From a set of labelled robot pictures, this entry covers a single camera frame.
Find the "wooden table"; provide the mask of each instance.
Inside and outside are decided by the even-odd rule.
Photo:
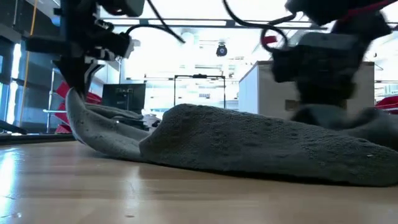
[[[31,144],[0,149],[0,223],[396,224],[398,189],[240,179],[112,160],[77,142]]]

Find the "gray cloth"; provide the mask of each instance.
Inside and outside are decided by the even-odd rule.
[[[209,106],[178,105],[164,114],[150,135],[86,109],[73,89],[66,105],[75,135],[93,149],[120,159],[352,185],[398,183],[398,153],[368,134],[380,130],[381,124],[394,125],[396,120],[389,122],[391,117],[384,114],[342,119],[341,126],[348,129],[335,131]],[[380,131],[396,136],[394,128]],[[363,139],[366,136],[379,144]]]

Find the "black cable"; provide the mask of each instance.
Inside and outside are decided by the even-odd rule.
[[[139,25],[134,25],[134,26],[131,26],[130,28],[128,28],[126,33],[129,34],[134,29],[137,29],[137,28],[140,28],[140,27],[150,27],[150,28],[160,29],[160,30],[162,30],[162,31],[174,36],[181,43],[185,43],[185,41],[179,35],[177,35],[174,31],[172,31],[170,29],[170,27],[164,22],[162,16],[160,16],[159,12],[157,11],[155,6],[153,5],[152,1],[151,0],[147,0],[147,2],[149,4],[150,8],[155,13],[155,15],[158,18],[158,20],[162,23],[163,27],[162,26],[152,25],[152,24],[139,24]]]
[[[238,18],[232,12],[232,10],[229,7],[229,5],[226,2],[226,0],[223,0],[223,4],[224,4],[224,7],[225,7],[227,13],[229,14],[229,16],[233,19],[233,21],[237,22],[239,25],[262,29],[261,30],[260,43],[261,43],[262,47],[264,47],[264,49],[266,49],[268,52],[273,53],[273,52],[276,51],[275,48],[272,48],[272,47],[268,46],[268,44],[264,43],[264,41],[263,41],[263,38],[266,36],[266,33],[267,33],[268,30],[273,30],[273,31],[277,32],[278,34],[280,34],[283,37],[283,39],[284,39],[283,48],[286,48],[288,46],[289,40],[288,40],[286,34],[281,29],[279,29],[278,27],[275,27],[275,25],[281,24],[283,22],[291,21],[292,19],[294,19],[296,17],[296,13],[292,14],[290,16],[286,16],[286,17],[282,17],[282,18],[270,21],[268,24],[255,24],[255,23],[243,21],[242,19]]]

